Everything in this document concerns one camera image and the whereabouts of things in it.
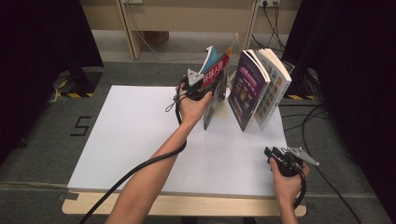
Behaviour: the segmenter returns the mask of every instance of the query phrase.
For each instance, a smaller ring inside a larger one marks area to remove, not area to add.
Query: finger
[[[281,175],[279,168],[277,167],[277,163],[274,158],[270,158],[270,165],[271,165],[271,170],[274,173],[274,176]]]
[[[305,162],[303,162],[303,172],[304,172],[305,177],[307,177],[309,175],[310,171],[311,171],[311,169],[309,168],[309,166]]]
[[[183,83],[181,83],[180,86],[176,86],[175,89],[176,89],[176,91],[183,91],[184,90],[184,86],[185,86],[185,83],[183,82]]]
[[[205,96],[201,99],[202,102],[208,104],[212,98],[213,91],[209,91],[205,94]]]

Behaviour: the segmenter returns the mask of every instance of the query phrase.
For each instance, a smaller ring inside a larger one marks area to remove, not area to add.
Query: white board
[[[146,161],[178,126],[175,109],[165,112],[174,94],[174,87],[113,86],[68,187],[106,191]],[[202,120],[192,130],[163,192],[274,196],[263,152],[286,145],[278,109],[265,130],[251,121],[241,132],[225,100],[206,131]]]

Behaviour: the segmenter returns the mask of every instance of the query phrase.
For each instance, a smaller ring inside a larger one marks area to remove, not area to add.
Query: forearm
[[[282,219],[282,224],[298,224],[292,204],[279,203],[279,211],[280,217]]]
[[[151,158],[180,148],[193,128],[182,123]],[[157,161],[131,177],[123,188],[106,223],[142,223],[161,192],[177,156]]]

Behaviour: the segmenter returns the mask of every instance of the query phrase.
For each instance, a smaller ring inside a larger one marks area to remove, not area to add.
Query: gray carpet floor
[[[63,196],[111,85],[176,86],[188,68],[199,70],[200,64],[105,63],[93,97],[61,97],[44,108],[26,136],[27,146],[13,149],[0,166],[0,223],[78,223],[82,216],[62,212]],[[282,100],[279,108],[288,145],[303,147],[305,139],[320,171],[362,223],[391,223],[360,167],[349,158],[325,105],[307,120],[302,133],[306,115],[321,104],[320,100]],[[75,128],[80,117],[89,117],[80,123],[89,129],[85,135],[72,136],[83,133]],[[304,199],[308,213],[299,218],[300,223],[357,223],[325,178],[311,168]],[[106,216],[92,216],[87,223],[105,220]],[[257,220],[280,223],[279,217]],[[180,223],[180,218],[148,217],[145,223]]]

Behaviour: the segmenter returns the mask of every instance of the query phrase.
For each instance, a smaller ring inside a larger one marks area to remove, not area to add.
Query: standing book
[[[256,51],[256,55],[271,79],[271,84],[254,114],[259,127],[264,129],[288,89],[291,77],[283,63],[271,49],[259,49]]]
[[[204,112],[204,128],[209,126],[219,102],[225,99],[227,89],[227,66],[233,47],[228,47],[224,53],[218,54],[214,46],[206,49],[207,56],[204,64],[199,71],[204,75],[203,88],[213,91],[211,101]]]
[[[242,132],[259,105],[270,78],[253,50],[242,50],[228,103]]]

